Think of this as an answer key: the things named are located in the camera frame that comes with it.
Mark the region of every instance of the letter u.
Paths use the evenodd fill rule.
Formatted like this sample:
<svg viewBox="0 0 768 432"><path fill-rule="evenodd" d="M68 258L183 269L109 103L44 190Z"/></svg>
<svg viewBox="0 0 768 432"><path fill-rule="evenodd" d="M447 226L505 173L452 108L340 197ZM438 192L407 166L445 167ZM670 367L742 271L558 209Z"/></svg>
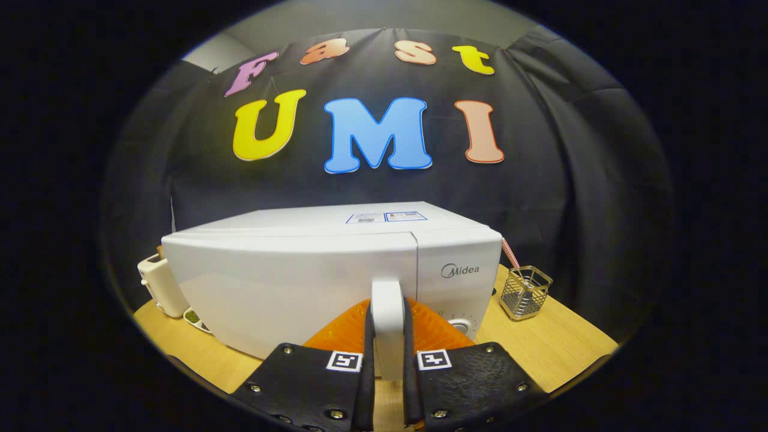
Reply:
<svg viewBox="0 0 768 432"><path fill-rule="evenodd" d="M256 133L259 112L261 108L266 106L266 101L262 99L238 108L235 111L237 124L232 139L232 150L235 155L244 161L255 161L268 158L282 150L293 135L293 126L296 123L296 106L299 104L299 99L305 95L306 90L299 89L286 91L275 98L275 102L280 106L277 112L275 132L263 140L256 139L254 134Z"/></svg>

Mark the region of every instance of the letter m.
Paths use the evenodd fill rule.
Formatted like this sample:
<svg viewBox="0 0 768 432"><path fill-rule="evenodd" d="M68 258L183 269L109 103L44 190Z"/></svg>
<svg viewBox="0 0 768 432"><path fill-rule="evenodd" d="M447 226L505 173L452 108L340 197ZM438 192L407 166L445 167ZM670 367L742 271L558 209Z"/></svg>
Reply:
<svg viewBox="0 0 768 432"><path fill-rule="evenodd" d="M352 155L353 140L371 168L378 168L389 143L394 138L395 150L387 159L394 169L424 169L432 166L432 158L424 149L422 111L426 102L416 98L397 98L377 122L359 99L344 98L328 102L324 109L333 117L331 159L326 172L342 174L360 168L360 160Z"/></svg>

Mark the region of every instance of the pink letter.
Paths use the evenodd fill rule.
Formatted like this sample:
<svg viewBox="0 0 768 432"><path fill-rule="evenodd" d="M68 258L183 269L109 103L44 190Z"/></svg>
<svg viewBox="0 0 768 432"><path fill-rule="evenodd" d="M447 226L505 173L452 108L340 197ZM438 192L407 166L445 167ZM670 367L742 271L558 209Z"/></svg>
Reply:
<svg viewBox="0 0 768 432"><path fill-rule="evenodd" d="M269 53L263 57L259 57L256 60L249 61L245 65L240 66L240 73L237 74L235 82L232 83L232 88L224 93L224 97L234 95L235 93L245 90L250 85L250 77L257 77L264 70L264 66L268 61L272 61L277 58L277 52Z"/></svg>
<svg viewBox="0 0 768 432"><path fill-rule="evenodd" d="M493 107L484 102L458 101L454 104L464 113L469 130L468 160L478 164L496 164L504 160L504 152L496 145L491 127Z"/></svg>

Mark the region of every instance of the metal mesh basket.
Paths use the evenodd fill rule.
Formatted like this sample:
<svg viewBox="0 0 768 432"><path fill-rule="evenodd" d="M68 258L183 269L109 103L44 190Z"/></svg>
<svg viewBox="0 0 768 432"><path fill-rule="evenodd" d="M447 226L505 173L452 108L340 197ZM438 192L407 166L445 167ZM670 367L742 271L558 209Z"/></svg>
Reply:
<svg viewBox="0 0 768 432"><path fill-rule="evenodd" d="M533 317L547 300L550 285L552 279L532 265L513 268L502 291L502 308L512 320Z"/></svg>

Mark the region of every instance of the table surface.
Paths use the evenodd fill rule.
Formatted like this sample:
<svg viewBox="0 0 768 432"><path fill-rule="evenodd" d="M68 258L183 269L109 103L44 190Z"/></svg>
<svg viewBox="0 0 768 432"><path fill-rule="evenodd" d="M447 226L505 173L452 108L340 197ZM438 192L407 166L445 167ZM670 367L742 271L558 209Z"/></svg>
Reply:
<svg viewBox="0 0 768 432"><path fill-rule="evenodd" d="M535 317L510 320L499 304L507 274L508 269L499 265L494 283L497 292L488 303L475 342L498 342L544 391L551 393L616 350L615 341L551 295ZM227 393L234 392L262 362L193 328L181 317L168 317L154 301L136 311L134 318L160 351L179 358ZM402 382L376 378L375 401L376 431L401 432Z"/></svg>

